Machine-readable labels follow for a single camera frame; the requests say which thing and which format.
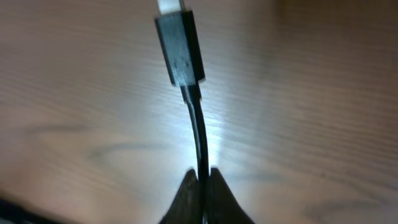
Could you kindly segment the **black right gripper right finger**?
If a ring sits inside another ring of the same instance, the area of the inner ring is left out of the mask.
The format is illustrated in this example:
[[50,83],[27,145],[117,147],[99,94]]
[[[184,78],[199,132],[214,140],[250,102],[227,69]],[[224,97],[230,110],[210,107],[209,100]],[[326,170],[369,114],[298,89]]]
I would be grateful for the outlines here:
[[254,224],[216,167],[211,168],[207,181],[205,208],[209,224]]

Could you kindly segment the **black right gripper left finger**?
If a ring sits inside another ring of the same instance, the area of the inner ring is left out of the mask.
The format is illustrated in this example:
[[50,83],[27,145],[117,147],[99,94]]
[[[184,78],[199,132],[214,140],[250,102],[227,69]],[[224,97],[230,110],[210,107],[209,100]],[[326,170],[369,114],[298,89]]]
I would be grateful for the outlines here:
[[194,169],[190,169],[177,190],[177,193],[160,224],[199,224],[200,186]]

